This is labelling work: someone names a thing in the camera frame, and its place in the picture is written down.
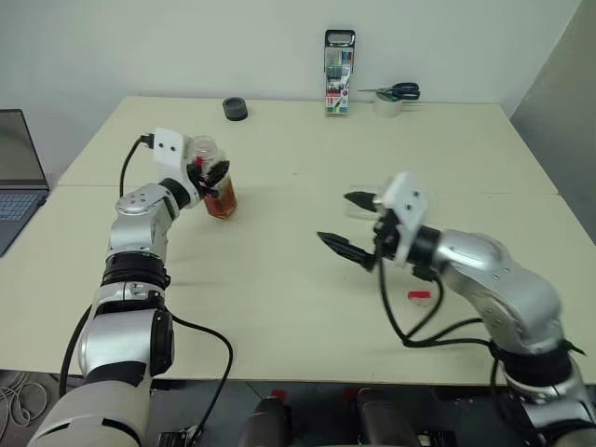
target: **tape roll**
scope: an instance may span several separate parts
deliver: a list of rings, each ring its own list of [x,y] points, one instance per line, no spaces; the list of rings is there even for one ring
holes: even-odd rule
[[[379,116],[397,116],[401,112],[403,101],[395,96],[386,95],[384,93],[375,93],[372,108]]]

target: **laptop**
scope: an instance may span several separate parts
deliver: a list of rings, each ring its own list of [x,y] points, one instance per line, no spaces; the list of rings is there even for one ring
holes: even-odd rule
[[[48,194],[22,110],[0,110],[0,257]]]

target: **floor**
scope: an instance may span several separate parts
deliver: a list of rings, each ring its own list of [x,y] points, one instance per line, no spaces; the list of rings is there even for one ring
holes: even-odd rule
[[[47,374],[38,373],[32,380],[48,392],[50,405],[56,401],[57,384]],[[155,446],[162,431],[177,431],[197,422],[206,409],[216,382],[186,382],[174,384],[171,390],[157,390],[152,396],[148,431],[143,446]],[[357,443],[349,397],[362,385],[310,384],[231,381],[223,388],[207,428],[199,440],[201,447],[235,446],[240,431],[254,407],[272,389],[287,393],[291,406],[294,446],[321,446]],[[416,430],[439,428],[452,430],[458,446],[486,447],[523,446],[521,440],[496,417],[486,389],[479,387],[472,394],[484,396],[454,400],[456,391],[462,396],[467,390],[447,386],[374,386],[381,388],[400,402]],[[27,403],[34,408],[35,396]],[[5,408],[0,409],[0,424]],[[9,427],[0,447],[21,447],[33,435],[37,424],[27,428]]]

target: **white cable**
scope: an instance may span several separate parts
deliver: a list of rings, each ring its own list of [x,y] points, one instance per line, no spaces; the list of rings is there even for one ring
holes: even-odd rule
[[[2,441],[2,438],[7,431],[8,420],[12,421],[12,423],[17,427],[28,427],[39,416],[41,416],[47,408],[46,389],[37,382],[30,382],[30,378],[31,374],[29,372],[22,372],[17,376],[17,379],[15,379],[10,386],[0,386],[0,402],[4,402],[7,407],[4,422],[0,426],[0,441]],[[41,390],[44,401],[41,405],[41,408],[37,412],[27,410],[23,406],[21,392],[26,387],[35,387]]]

